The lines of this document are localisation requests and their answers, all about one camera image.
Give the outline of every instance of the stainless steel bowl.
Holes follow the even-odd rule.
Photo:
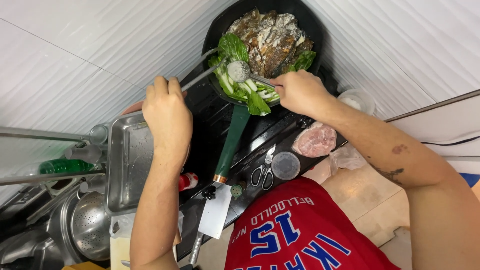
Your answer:
[[[104,210],[105,197],[98,192],[85,194],[72,214],[72,238],[78,250],[91,260],[110,258],[110,216]]]

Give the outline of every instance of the stove top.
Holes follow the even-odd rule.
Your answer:
[[[203,72],[202,66],[197,66],[180,83],[184,85]],[[334,96],[337,82],[331,74],[320,68],[318,76],[324,82],[325,88]],[[210,85],[208,78],[204,78],[188,90],[185,103],[193,115],[193,135],[190,156],[184,166],[184,172],[194,172],[199,177],[198,185],[190,190],[179,193],[180,210],[185,215],[183,219],[182,242],[177,245],[178,260],[187,256],[192,248],[205,200],[201,192],[207,186],[214,184],[216,164],[227,137],[230,125],[233,104],[221,99]],[[293,113],[281,105],[271,108],[272,112],[266,116],[252,115],[243,131],[237,152],[228,175],[226,184],[233,185],[238,181],[249,182],[251,172],[263,163],[266,151],[276,144],[275,152],[290,151],[291,145],[304,127],[314,122],[312,119]],[[337,147],[346,143],[338,134]],[[296,155],[300,160],[302,175],[325,157],[307,158]],[[285,183],[275,178],[275,186]],[[232,199],[228,210],[225,227],[233,223],[243,213],[246,207],[256,198],[267,191],[260,186],[254,187],[250,183],[242,196]]]

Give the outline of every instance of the stainless steel tray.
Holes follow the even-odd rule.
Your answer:
[[[136,211],[153,158],[153,137],[141,111],[117,117],[108,136],[105,211]]]

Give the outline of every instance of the kitchen scissors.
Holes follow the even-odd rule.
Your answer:
[[[252,171],[252,175],[250,176],[250,182],[252,183],[253,186],[258,186],[258,184],[262,179],[263,179],[262,180],[263,190],[268,190],[273,186],[273,173],[272,173],[272,168],[270,167],[270,164],[272,163],[273,152],[275,152],[275,146],[276,144],[274,144],[272,148],[268,150],[267,156],[265,157],[265,162]],[[271,183],[266,183],[266,180],[268,177],[271,177],[272,179]]]

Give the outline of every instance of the green bottle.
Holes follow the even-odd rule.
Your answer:
[[[83,172],[93,168],[93,164],[83,160],[56,159],[42,162],[38,167],[40,174],[60,172]]]

